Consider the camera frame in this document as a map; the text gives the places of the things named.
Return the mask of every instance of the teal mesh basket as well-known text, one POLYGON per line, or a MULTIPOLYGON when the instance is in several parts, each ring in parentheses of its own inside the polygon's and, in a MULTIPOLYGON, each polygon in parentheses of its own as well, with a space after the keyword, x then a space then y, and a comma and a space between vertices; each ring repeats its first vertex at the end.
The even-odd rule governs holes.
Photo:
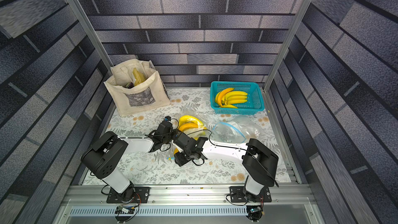
POLYGON ((217 114, 244 114, 254 115, 264 110, 264 100, 260 87, 254 82, 212 82, 210 88, 210 104, 217 114), (247 102, 234 104, 238 108, 222 108, 215 102, 218 92, 233 87, 235 91, 247 92, 247 102))

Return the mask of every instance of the printed picture on bag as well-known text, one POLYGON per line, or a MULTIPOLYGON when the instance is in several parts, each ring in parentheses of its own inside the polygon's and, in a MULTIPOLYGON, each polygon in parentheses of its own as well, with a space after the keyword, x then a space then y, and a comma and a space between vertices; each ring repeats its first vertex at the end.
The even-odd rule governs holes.
POLYGON ((140 93, 125 93, 125 95, 129 99, 130 107, 145 106, 155 103, 155 98, 152 96, 149 87, 140 93))

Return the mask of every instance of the table surface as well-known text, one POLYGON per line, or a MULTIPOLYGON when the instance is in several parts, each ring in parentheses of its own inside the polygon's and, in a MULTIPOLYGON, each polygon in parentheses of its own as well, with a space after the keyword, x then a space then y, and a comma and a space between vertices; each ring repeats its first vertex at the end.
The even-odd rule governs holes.
MULTIPOLYGON (((218 122, 228 122, 238 116, 215 114, 210 106, 209 88, 171 88, 167 89, 167 93, 172 104, 166 107, 159 107, 123 118, 115 110, 107 131, 113 131, 120 137, 142 137, 144 134, 157 129, 165 116, 174 118, 181 111, 195 111, 205 114, 208 129, 212 129, 218 122)), ((260 141, 279 156, 281 163, 277 167, 276 181, 290 182, 266 111, 248 117, 264 131, 266 138, 260 141)), ((164 145, 162 150, 167 149, 167 147, 168 145, 164 145)), ((168 152, 157 150, 152 153, 125 154, 121 157, 117 167, 136 185, 244 183, 248 175, 242 164, 222 159, 205 160, 202 166, 195 166, 190 162, 179 167, 174 160, 167 160, 168 152)), ((104 184, 97 177, 90 176, 90 172, 87 173, 83 181, 83 185, 104 184)))

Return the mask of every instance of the brick wall backdrop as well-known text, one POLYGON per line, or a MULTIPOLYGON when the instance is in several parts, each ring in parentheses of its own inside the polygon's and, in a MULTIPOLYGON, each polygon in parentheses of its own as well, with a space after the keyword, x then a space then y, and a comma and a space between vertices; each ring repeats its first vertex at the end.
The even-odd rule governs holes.
POLYGON ((114 65, 152 60, 166 86, 266 80, 301 0, 79 0, 114 65))
POLYGON ((0 0, 0 60, 0 222, 50 224, 104 125, 109 75, 65 0, 0 0))
POLYGON ((398 0, 312 0, 271 88, 326 223, 398 220, 398 0))

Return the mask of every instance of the yellow banana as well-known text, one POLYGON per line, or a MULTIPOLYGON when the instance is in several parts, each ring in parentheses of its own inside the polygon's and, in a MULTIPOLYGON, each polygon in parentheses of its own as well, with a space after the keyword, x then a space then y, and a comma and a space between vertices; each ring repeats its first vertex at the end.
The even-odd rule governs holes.
POLYGON ((182 126, 180 126, 178 129, 183 132, 183 131, 185 131, 187 129, 191 129, 191 128, 198 128, 198 124, 186 123, 186 124, 183 124, 182 126))
POLYGON ((247 102, 247 100, 234 100, 234 101, 228 101, 228 104, 240 104, 245 102, 247 102))
POLYGON ((230 104, 228 104, 228 105, 226 105, 226 106, 222 106, 222 107, 225 107, 225 108, 237 108, 236 106, 230 105, 230 104))
POLYGON ((238 99, 247 99, 247 96, 230 96, 227 100, 228 101, 234 101, 234 100, 238 100, 238 99))
POLYGON ((206 127, 202 121, 200 121, 199 119, 197 119, 193 116, 190 116, 190 115, 184 115, 184 116, 180 117, 178 122, 179 122, 178 129, 180 129, 180 127, 186 123, 196 123, 199 128, 206 129, 206 127))
POLYGON ((137 86, 138 84, 141 84, 142 82, 144 82, 146 80, 145 76, 141 72, 139 72, 137 70, 137 68, 134 68, 132 70, 132 75, 135 78, 134 86, 137 86))
POLYGON ((216 95, 216 97, 214 98, 214 101, 217 103, 217 98, 218 98, 218 95, 220 94, 221 92, 218 92, 217 93, 217 95, 216 95))
POLYGON ((247 92, 243 92, 243 91, 232 91, 232 92, 228 92, 225 95, 225 98, 228 99, 231 96, 247 96, 248 93, 247 92))
POLYGON ((222 103, 221 103, 222 97, 223 97, 226 93, 231 92, 231 91, 234 90, 234 89, 235 89, 235 88, 233 88, 233 87, 229 87, 229 88, 226 88, 226 89, 224 89, 224 90, 222 90, 222 91, 220 92, 220 94, 218 95, 218 98, 217 98, 217 104, 218 104, 220 107, 222 107, 222 103))

